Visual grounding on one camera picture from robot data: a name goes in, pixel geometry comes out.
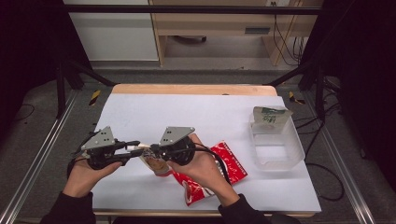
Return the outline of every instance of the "wrist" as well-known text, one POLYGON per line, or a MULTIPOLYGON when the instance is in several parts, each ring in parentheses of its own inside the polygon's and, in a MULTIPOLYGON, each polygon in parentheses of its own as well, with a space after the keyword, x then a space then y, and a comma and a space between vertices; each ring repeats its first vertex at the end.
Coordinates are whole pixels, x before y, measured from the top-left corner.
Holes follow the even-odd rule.
POLYGON ((236 203, 240 198, 233 187, 227 182, 224 185, 213 188, 212 191, 216 194, 223 207, 236 203))
POLYGON ((73 186, 67 183, 66 186, 64 186, 64 190, 62 191, 62 193, 73 198, 83 198, 87 196, 90 191, 81 189, 77 186, 73 186))

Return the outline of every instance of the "red bag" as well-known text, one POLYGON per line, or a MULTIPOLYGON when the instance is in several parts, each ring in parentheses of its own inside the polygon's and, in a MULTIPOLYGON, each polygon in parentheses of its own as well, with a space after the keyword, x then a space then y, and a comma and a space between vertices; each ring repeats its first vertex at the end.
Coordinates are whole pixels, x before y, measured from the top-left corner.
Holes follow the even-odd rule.
MULTIPOLYGON (((212 150, 221 157, 222 161, 225 164, 231 184, 240 181, 248 175, 248 173, 242 167, 241 163, 239 163, 238 159, 231 152, 231 150, 228 148, 227 144, 224 141, 217 143, 215 146, 210 148, 210 150, 212 150)), ((218 161, 216 161, 216 163, 218 164, 219 170, 222 173, 218 161)), ((185 189, 185 200, 187 206, 199 200, 202 200, 203 198, 214 195, 214 193, 210 189, 203 188, 201 185, 193 181, 187 175, 173 172, 173 176, 175 177, 177 182, 185 189)))

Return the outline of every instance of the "clear plastic box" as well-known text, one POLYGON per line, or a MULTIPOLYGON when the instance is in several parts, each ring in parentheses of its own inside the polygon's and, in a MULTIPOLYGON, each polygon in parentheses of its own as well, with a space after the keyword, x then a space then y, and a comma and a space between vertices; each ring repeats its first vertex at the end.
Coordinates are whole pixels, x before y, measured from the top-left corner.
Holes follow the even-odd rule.
POLYGON ((268 171, 293 168, 305 157, 303 146, 291 117, 283 128, 268 129, 250 118, 252 142, 257 153, 257 166, 268 171))

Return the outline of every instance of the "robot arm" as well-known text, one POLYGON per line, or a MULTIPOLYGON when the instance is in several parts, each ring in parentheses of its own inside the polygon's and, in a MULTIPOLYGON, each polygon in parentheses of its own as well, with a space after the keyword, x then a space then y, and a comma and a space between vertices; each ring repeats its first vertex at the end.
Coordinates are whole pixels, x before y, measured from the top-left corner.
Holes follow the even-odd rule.
POLYGON ((117 161, 125 165, 129 159, 141 156, 143 151, 149 148, 165 161, 186 165, 194 156, 194 150, 191 148, 195 148, 195 144, 188 137, 194 131, 194 128, 189 127, 167 127, 159 144, 147 146, 139 141, 120 142, 114 138, 110 127, 107 126, 81 144, 75 157, 82 156, 88 160, 92 169, 100 170, 117 161), (116 151, 122 148, 127 152, 116 154, 116 151))

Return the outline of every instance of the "aluminum rail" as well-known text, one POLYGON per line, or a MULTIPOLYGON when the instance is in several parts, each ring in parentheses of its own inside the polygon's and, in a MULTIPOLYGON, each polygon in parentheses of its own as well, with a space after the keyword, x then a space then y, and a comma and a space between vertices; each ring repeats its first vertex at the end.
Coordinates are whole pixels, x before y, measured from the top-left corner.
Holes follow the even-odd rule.
MULTIPOLYGON (((316 115, 312 93, 303 91, 303 95, 305 100, 308 102, 309 108, 311 109, 312 113, 316 115)), ((364 201, 363 196, 361 195, 361 191, 359 190, 355 180, 353 179, 352 174, 349 172, 346 163, 338 152, 337 146, 332 140, 332 137, 327 130, 326 125, 323 126, 321 132, 324 143, 327 145, 326 148, 328 150, 329 156, 332 159, 332 164, 334 165, 337 174, 339 174, 340 179, 344 183, 346 194, 350 200, 350 203, 352 204, 356 216, 359 219, 359 222, 361 224, 375 224, 374 217, 369 207, 367 206, 366 201, 364 201)))
POLYGON ((85 13, 197 13, 331 15, 335 9, 321 7, 237 7, 237 6, 146 6, 146 5, 44 5, 42 10, 85 13))
POLYGON ((13 223, 18 213, 20 212, 24 201, 26 200, 33 184, 35 183, 35 180, 37 179, 41 168, 43 167, 48 155, 50 154, 52 147, 56 139, 58 138, 58 135, 62 130, 62 127, 64 126, 71 109, 73 108, 77 95, 78 91, 72 91, 71 95, 67 100, 66 110, 59 119, 55 120, 43 145, 38 150, 37 155, 35 156, 35 160, 27 171, 24 179, 20 183, 20 186, 18 187, 8 206, 1 214, 0 224, 13 223))

